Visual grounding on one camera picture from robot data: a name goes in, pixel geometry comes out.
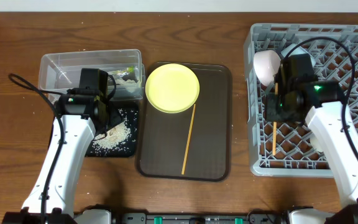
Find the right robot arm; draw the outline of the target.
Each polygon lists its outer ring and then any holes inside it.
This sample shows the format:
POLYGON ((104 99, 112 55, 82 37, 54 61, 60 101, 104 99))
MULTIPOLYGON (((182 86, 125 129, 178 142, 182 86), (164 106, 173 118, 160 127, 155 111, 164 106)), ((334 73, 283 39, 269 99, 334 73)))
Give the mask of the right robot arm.
POLYGON ((345 94, 334 80, 320 80, 308 54, 269 61, 272 72, 264 83, 275 84, 267 96, 269 121, 305 123, 311 143, 323 151, 341 201, 336 213, 314 208, 288 212, 287 223, 358 223, 358 133, 345 94))

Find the small white green cup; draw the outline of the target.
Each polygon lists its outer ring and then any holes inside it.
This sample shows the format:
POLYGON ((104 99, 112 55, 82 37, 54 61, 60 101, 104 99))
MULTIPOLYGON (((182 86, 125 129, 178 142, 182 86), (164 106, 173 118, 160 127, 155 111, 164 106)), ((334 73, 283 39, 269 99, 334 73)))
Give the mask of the small white green cup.
POLYGON ((320 152, 320 153, 323 152, 323 149, 320 146, 320 144, 314 134, 311 134, 311 136, 310 136, 310 144, 315 151, 320 152))

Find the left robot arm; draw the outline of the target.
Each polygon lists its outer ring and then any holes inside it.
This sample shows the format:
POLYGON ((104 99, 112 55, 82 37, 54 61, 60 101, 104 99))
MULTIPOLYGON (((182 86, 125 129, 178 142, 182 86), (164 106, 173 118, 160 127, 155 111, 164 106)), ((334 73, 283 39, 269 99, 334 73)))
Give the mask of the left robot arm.
POLYGON ((112 211, 94 205, 74 214, 75 191, 85 154, 94 137, 115 125, 113 92, 74 88, 53 107, 49 149, 39 177, 19 212, 6 212, 3 223, 111 223, 112 211))

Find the green snack wrapper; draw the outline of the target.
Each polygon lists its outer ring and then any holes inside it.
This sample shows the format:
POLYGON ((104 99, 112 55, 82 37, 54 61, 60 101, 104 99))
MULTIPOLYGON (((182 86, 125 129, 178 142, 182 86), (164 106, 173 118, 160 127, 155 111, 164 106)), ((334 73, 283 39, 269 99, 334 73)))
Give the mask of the green snack wrapper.
POLYGON ((108 72, 108 75, 109 77, 113 77, 116 85, 134 85, 139 81, 136 71, 137 69, 134 66, 131 66, 108 72))

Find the light blue bowl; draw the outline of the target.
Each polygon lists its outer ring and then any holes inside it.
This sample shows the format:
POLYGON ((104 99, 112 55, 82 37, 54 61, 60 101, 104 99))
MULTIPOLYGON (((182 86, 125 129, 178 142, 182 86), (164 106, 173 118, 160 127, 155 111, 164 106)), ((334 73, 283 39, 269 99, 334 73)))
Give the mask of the light blue bowl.
POLYGON ((304 49, 303 47, 297 47, 296 48, 296 44, 290 44, 288 47, 283 49, 281 51, 281 55, 283 57, 285 57, 285 56, 288 55, 289 51, 291 51, 291 50, 293 50, 293 51, 291 52, 290 56, 308 54, 310 56, 312 66, 314 67, 316 65, 316 60, 313 58, 313 56, 306 49, 304 49))

